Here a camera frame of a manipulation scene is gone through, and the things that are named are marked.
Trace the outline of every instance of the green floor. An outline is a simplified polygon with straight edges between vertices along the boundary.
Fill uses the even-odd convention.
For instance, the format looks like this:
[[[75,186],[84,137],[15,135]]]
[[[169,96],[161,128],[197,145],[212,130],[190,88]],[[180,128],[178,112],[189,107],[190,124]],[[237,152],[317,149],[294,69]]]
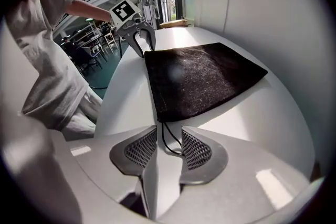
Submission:
[[[121,43],[122,54],[125,53],[126,49],[128,48],[128,44],[124,41]],[[117,65],[120,61],[120,54],[119,50],[114,50],[115,55],[110,51],[107,50],[108,54],[106,56],[107,62],[100,56],[99,61],[102,65],[102,69],[99,66],[93,67],[94,71],[90,68],[88,73],[85,74],[85,79],[89,83],[90,86],[96,88],[104,88],[107,87],[110,83],[112,75],[117,68]],[[104,98],[106,89],[104,90],[96,90],[93,89],[97,95],[99,95],[102,99]]]

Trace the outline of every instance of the white pants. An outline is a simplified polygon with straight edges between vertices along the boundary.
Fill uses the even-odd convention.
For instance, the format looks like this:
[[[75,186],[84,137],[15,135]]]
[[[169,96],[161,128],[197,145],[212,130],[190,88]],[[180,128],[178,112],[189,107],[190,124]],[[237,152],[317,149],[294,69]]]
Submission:
[[[96,125],[91,120],[97,120],[101,103],[101,98],[88,87],[70,122],[62,130],[66,141],[92,138],[95,135]]]

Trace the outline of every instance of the black cable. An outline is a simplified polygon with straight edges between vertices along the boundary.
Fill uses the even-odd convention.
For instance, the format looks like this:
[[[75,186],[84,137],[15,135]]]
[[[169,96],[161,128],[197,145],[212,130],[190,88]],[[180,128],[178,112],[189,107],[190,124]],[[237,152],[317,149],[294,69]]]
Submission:
[[[173,133],[170,131],[170,129],[168,128],[168,125],[167,125],[167,123],[165,123],[164,122],[164,125],[166,126],[166,128],[167,128],[167,130],[168,130],[168,132],[170,133],[170,135],[180,144],[180,146],[182,147],[182,144],[181,144],[181,142],[180,142],[180,140],[178,140],[177,138],[176,138],[176,136],[175,135],[173,135]]]
[[[121,50],[121,37],[119,36],[119,50],[120,50],[120,60],[122,57],[122,50]]]
[[[97,88],[97,87],[94,87],[94,86],[91,86],[89,85],[91,88],[95,89],[95,90],[105,90],[107,89],[107,86],[106,87],[102,87],[102,88]]]
[[[166,143],[166,140],[164,139],[164,131],[163,131],[164,128],[163,128],[163,123],[161,124],[161,127],[162,127],[162,141],[163,141],[165,147],[168,148],[168,150],[169,150],[170,152],[172,152],[172,153],[174,153],[174,154],[176,154],[176,155],[178,155],[178,156],[184,156],[182,153],[173,151],[172,149],[170,149],[170,148],[168,147],[168,145],[167,145],[167,143]]]

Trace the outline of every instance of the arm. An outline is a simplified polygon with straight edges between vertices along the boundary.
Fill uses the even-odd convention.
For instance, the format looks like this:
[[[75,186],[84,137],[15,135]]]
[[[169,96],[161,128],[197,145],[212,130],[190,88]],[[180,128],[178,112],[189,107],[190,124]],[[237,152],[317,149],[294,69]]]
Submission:
[[[110,21],[110,13],[102,8],[95,7],[82,0],[74,0],[68,6],[66,13],[70,15],[93,18],[105,22]]]

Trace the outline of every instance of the person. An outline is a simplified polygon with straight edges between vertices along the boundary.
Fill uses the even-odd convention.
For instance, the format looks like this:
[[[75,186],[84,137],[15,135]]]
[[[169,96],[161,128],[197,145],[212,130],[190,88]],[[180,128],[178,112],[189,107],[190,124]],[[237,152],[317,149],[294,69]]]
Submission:
[[[52,30],[64,13],[110,20],[107,10],[80,0],[22,0],[6,14],[6,22],[19,48],[39,72],[23,113],[48,129],[62,131],[67,140],[75,140],[94,136],[102,100],[53,41]]]
[[[74,53],[76,53],[77,47],[74,43],[70,42],[67,37],[63,38],[64,44],[62,45],[65,53],[72,57]]]

